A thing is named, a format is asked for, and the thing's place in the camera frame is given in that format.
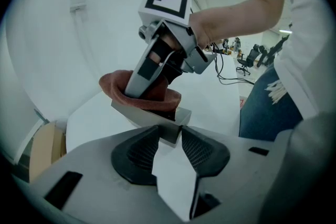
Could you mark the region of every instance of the black slot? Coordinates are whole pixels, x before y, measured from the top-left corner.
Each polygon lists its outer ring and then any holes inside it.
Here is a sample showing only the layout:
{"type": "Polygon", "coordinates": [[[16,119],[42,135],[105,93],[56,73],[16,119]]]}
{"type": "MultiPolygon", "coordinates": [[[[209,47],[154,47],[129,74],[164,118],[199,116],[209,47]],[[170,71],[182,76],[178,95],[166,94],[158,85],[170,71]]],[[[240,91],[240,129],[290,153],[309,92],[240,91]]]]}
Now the black slot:
{"type": "Polygon", "coordinates": [[[199,217],[216,206],[220,205],[219,200],[217,200],[212,194],[204,193],[198,197],[197,205],[195,209],[195,214],[193,218],[199,217]]]}
{"type": "Polygon", "coordinates": [[[168,84],[171,84],[174,79],[182,75],[182,71],[180,69],[182,62],[182,55],[174,53],[169,57],[168,62],[163,66],[161,74],[167,78],[168,84]]]}
{"type": "Polygon", "coordinates": [[[208,62],[208,58],[205,56],[205,54],[202,52],[202,50],[199,46],[196,46],[196,51],[199,53],[199,55],[201,55],[202,59],[205,62],[208,62]]]}
{"type": "Polygon", "coordinates": [[[150,80],[159,65],[150,58],[146,58],[138,71],[138,75],[150,80]]]}
{"type": "Polygon", "coordinates": [[[80,173],[66,172],[46,195],[45,199],[59,210],[62,210],[62,207],[70,197],[82,176],[83,175],[80,173]]]}
{"type": "Polygon", "coordinates": [[[249,149],[249,151],[251,151],[253,153],[256,153],[256,154],[260,154],[262,156],[267,156],[267,154],[269,152],[268,150],[265,150],[265,149],[260,148],[260,147],[255,147],[255,146],[251,147],[249,149]]]}

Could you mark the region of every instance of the human arm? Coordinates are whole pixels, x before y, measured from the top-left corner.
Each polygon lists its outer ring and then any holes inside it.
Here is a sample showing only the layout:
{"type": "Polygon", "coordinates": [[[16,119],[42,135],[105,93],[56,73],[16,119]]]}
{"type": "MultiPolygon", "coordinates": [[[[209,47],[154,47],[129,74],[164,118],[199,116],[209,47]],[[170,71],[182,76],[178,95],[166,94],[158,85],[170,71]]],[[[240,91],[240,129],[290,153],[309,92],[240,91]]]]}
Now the human arm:
{"type": "Polygon", "coordinates": [[[284,0],[247,0],[193,13],[189,23],[198,45],[205,48],[218,39],[260,33],[274,27],[283,6],[284,0]]]}

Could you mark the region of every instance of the wall outlet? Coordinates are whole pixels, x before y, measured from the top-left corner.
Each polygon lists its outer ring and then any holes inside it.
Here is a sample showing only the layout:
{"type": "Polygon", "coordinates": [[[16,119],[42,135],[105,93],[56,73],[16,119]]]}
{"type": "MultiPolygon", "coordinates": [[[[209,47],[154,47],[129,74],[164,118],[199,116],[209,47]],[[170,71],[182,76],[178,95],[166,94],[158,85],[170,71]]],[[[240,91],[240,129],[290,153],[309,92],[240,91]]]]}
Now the wall outlet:
{"type": "Polygon", "coordinates": [[[86,7],[86,0],[70,0],[70,11],[73,12],[77,9],[86,7]]]}

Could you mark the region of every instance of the brown cloth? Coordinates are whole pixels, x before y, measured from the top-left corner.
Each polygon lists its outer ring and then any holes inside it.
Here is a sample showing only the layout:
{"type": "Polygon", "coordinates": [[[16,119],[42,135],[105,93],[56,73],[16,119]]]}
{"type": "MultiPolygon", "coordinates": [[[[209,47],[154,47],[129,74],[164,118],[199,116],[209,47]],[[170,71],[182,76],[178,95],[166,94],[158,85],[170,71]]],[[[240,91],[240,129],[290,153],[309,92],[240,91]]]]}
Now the brown cloth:
{"type": "Polygon", "coordinates": [[[175,112],[181,101],[181,94],[168,89],[167,78],[163,75],[159,75],[144,92],[141,96],[142,99],[130,98],[124,95],[124,90],[132,73],[132,70],[117,70],[102,76],[99,80],[99,85],[107,96],[120,104],[144,110],[175,112]]]}

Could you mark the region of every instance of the white table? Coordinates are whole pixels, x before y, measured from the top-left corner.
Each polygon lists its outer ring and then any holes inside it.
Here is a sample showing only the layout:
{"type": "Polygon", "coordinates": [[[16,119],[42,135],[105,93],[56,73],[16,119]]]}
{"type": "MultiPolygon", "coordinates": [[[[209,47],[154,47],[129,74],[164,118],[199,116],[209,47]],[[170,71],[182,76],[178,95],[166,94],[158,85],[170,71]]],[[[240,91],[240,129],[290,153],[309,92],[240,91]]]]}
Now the white table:
{"type": "MultiPolygon", "coordinates": [[[[236,78],[233,58],[226,55],[223,57],[222,76],[236,78]]],[[[201,75],[185,73],[176,78],[169,88],[180,92],[180,106],[192,111],[189,126],[238,136],[238,86],[221,85],[216,78],[214,62],[201,75]]],[[[83,143],[134,128],[123,115],[111,107],[111,99],[100,92],[69,117],[67,152],[83,143]]],[[[158,178],[160,196],[182,220],[187,221],[195,185],[195,172],[182,150],[181,139],[176,148],[159,143],[154,158],[153,174],[158,178]]]]}

